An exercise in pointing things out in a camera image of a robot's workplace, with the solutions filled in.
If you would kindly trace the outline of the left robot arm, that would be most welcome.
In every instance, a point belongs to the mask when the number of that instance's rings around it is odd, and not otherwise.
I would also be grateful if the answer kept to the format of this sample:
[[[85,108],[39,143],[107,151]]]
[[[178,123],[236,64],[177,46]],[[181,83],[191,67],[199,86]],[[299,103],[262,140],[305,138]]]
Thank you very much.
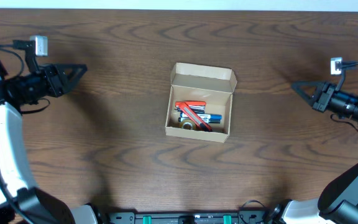
[[[84,64],[39,65],[46,46],[34,41],[0,45],[0,223],[102,223],[91,204],[69,208],[41,190],[32,175],[22,136],[23,105],[70,92],[87,71]]]

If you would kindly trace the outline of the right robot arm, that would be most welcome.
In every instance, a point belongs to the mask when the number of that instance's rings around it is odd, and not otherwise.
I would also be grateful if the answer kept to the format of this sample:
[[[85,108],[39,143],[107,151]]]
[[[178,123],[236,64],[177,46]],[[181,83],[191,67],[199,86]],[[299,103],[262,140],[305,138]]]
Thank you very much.
[[[341,91],[341,84],[296,82],[291,87],[314,110],[331,111],[338,122],[354,120],[358,130],[358,95]],[[330,182],[319,198],[287,200],[271,210],[266,220],[285,224],[358,223],[358,163]]]

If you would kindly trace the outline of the orange utility knife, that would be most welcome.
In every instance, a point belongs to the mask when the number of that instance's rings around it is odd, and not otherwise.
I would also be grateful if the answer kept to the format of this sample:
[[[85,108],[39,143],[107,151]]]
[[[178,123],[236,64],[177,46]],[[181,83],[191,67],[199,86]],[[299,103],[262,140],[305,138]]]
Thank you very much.
[[[212,132],[212,128],[208,123],[205,123],[186,103],[179,105],[181,111],[185,113],[196,125],[203,131]]]

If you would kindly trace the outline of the blue marker pen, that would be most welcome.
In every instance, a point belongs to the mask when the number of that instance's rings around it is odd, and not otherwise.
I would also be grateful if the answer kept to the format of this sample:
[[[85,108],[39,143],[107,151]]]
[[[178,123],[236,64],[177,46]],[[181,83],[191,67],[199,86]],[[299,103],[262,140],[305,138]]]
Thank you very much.
[[[222,119],[222,116],[220,114],[202,114],[202,113],[198,113],[197,114],[202,120],[209,118],[209,119]],[[185,113],[180,113],[180,117],[179,118],[188,118],[188,116]]]

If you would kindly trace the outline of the yellow tape roll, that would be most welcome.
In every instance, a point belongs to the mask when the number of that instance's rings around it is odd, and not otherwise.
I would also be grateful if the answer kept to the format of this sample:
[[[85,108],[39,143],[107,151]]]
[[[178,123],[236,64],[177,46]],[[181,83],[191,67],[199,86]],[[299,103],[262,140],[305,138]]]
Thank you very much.
[[[188,118],[179,118],[179,127],[187,130],[198,130],[198,127],[194,121]]]

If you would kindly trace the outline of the cardboard box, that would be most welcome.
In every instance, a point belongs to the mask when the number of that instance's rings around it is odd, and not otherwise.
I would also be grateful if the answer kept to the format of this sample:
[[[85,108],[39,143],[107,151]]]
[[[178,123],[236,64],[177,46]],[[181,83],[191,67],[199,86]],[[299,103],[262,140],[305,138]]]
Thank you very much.
[[[210,67],[190,63],[176,63],[170,74],[165,133],[167,136],[224,143],[230,135],[231,110],[237,85],[235,73],[230,68]],[[210,124],[212,132],[187,130],[179,127],[180,112],[177,101],[204,101],[206,114],[220,114],[220,124]]]

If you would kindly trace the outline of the red and black stapler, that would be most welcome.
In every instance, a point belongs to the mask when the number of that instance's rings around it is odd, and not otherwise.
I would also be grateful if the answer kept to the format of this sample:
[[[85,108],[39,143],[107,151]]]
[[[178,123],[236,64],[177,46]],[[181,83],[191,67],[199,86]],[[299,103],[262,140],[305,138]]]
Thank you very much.
[[[186,103],[195,113],[204,113],[206,108],[206,102],[204,101],[177,101],[175,103],[175,109],[181,111],[179,105]]]

